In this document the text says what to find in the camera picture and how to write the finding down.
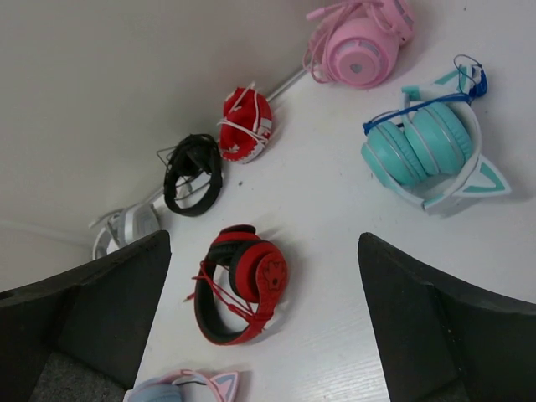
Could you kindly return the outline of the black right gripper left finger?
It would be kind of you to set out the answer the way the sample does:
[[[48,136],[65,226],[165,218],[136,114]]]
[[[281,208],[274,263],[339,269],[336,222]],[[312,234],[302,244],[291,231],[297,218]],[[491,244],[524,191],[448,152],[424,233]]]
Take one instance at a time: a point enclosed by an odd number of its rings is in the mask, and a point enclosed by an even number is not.
[[[171,260],[159,230],[1,294],[3,401],[121,401],[136,381]]]

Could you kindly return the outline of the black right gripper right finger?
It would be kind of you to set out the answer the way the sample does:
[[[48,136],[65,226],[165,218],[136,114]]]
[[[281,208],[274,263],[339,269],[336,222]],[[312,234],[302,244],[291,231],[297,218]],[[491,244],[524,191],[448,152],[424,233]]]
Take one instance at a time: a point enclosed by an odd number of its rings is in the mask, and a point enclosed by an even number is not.
[[[446,274],[372,233],[358,264],[393,401],[535,399],[535,305]]]

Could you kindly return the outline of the blue pink cat headphones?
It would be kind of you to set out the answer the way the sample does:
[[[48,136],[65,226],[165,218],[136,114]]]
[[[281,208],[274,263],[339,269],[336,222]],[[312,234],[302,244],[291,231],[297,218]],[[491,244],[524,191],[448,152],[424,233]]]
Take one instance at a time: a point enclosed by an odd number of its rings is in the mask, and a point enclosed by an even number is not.
[[[240,382],[236,371],[209,374],[179,369],[148,379],[126,391],[123,400],[135,401],[234,401]]]

